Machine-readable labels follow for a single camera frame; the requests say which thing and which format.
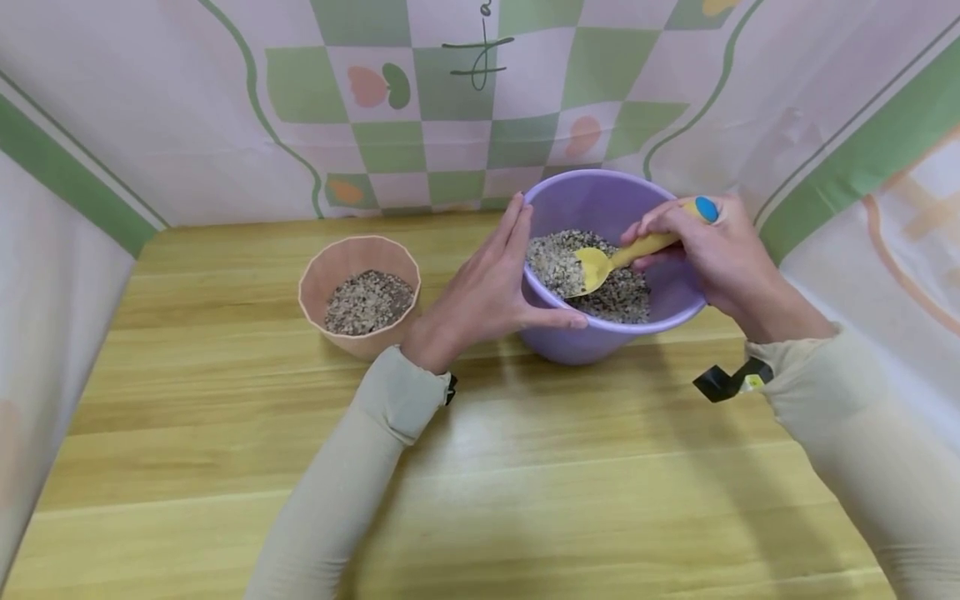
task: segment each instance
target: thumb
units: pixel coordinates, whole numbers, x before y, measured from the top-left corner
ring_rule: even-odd
[[[520,314],[520,327],[550,327],[552,329],[584,329],[587,315],[567,308],[534,308],[528,306]]]

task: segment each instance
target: black watch band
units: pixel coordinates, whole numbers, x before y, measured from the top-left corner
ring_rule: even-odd
[[[451,373],[451,374],[450,374],[450,383],[449,383],[449,385],[446,386],[446,402],[444,402],[444,406],[449,406],[449,405],[450,405],[450,400],[452,400],[453,397],[457,395],[457,390],[456,390],[456,388],[457,388],[457,381],[459,381],[459,379],[457,379],[457,376],[456,376],[455,374]]]
[[[774,378],[770,365],[758,358],[751,358],[733,375],[727,375],[723,369],[713,365],[693,380],[700,393],[711,402],[722,402],[740,392],[763,387]]]

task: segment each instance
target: wooden table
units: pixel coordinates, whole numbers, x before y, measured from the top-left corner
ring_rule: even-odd
[[[309,258],[376,232],[432,301],[495,222],[449,214],[174,229],[144,251],[7,600],[239,598],[365,366],[303,319]],[[603,364],[474,348],[407,452],[346,581],[359,598],[885,598],[866,545],[760,396],[714,310]]]

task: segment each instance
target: left hand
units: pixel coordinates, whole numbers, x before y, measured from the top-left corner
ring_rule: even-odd
[[[527,327],[587,326],[578,311],[535,308],[520,293],[533,212],[517,193],[497,228],[407,333],[400,350],[411,362],[439,374],[478,342]]]

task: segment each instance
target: beige sleeve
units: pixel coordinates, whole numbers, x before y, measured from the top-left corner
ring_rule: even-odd
[[[399,348],[384,350],[280,511],[245,598],[336,596],[400,453],[444,405],[449,380],[413,365]]]
[[[899,598],[960,598],[960,457],[893,396],[866,342],[840,331],[747,352],[763,388],[873,549]]]

